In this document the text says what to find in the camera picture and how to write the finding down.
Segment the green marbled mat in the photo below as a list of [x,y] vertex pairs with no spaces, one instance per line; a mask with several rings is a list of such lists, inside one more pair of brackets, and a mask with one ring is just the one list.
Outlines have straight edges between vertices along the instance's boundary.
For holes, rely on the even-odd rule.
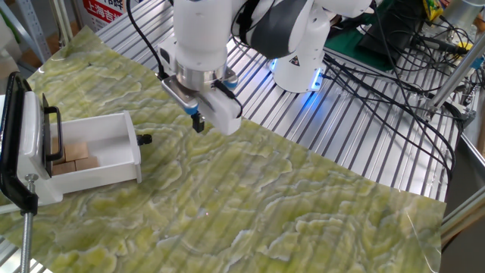
[[[445,204],[364,179],[244,121],[196,134],[154,73],[89,29],[30,79],[65,121],[130,111],[143,182],[64,196],[34,221],[53,272],[438,272]],[[0,234],[20,245],[19,212]]]

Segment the white plastic container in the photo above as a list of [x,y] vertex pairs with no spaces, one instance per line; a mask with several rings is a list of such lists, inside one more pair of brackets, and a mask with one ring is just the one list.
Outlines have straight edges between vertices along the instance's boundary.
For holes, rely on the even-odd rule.
[[[0,96],[3,108],[5,96]],[[99,167],[49,177],[42,163],[43,113],[39,99],[27,92],[23,109],[22,134],[17,176],[23,182],[27,174],[38,174],[35,182],[39,206],[60,202],[65,193],[86,190],[126,180],[142,181],[141,155],[130,114],[106,115],[62,122],[64,145],[86,142],[89,156],[97,157]],[[57,124],[51,124],[51,137],[57,137]],[[14,212],[14,205],[0,206],[0,214]]]

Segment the black handle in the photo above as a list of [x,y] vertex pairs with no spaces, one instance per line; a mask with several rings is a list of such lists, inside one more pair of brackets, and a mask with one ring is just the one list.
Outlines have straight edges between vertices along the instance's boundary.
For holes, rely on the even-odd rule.
[[62,158],[62,155],[64,154],[64,146],[62,142],[62,124],[61,124],[61,112],[59,111],[59,108],[55,106],[49,106],[44,108],[44,114],[56,114],[58,118],[58,147],[59,151],[51,154],[51,155],[45,155],[45,160],[46,161],[54,161],[54,160],[59,160]]
[[0,190],[22,210],[22,213],[32,212],[35,215],[39,197],[35,193],[31,193],[17,177],[23,102],[27,91],[31,91],[31,89],[20,73],[10,74],[0,123],[0,136],[2,136]]

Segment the black bracket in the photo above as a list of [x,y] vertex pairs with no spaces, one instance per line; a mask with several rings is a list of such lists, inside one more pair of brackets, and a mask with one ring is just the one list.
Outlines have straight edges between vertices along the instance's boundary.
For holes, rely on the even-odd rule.
[[[64,154],[64,144],[63,144],[64,142],[62,137],[62,120],[61,120],[61,113],[59,111],[59,108],[55,106],[49,106],[49,103],[47,102],[47,99],[45,98],[44,94],[42,94],[42,109],[44,112],[44,128],[43,128],[44,146],[42,149],[42,154],[44,156],[42,158],[42,163],[44,164],[45,170],[47,171],[48,175],[51,177],[52,162],[55,160],[61,159],[62,155]],[[49,122],[49,115],[54,113],[57,115],[59,150],[54,154],[50,154],[52,140],[51,140],[51,124]]]
[[23,102],[26,92],[31,91],[29,84],[20,73],[10,74],[0,123],[0,137],[2,137],[0,190],[20,208],[22,213],[31,212],[36,215],[39,197],[31,193],[17,177]]
[[190,117],[192,118],[192,128],[194,128],[197,133],[202,132],[205,125],[202,115],[197,111],[197,113],[191,115]]
[[152,143],[152,136],[145,134],[145,135],[136,135],[136,144],[138,146],[146,145]]

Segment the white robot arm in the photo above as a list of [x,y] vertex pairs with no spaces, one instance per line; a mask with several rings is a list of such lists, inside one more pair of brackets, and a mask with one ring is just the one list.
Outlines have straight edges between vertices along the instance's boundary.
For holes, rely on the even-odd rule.
[[243,107],[230,91],[237,76],[227,67],[230,35],[274,65],[275,82],[306,92],[320,74],[330,20],[323,8],[347,17],[363,13],[371,0],[174,0],[175,35],[161,43],[169,78],[162,85],[187,114],[194,129],[204,118],[224,134],[239,129]]

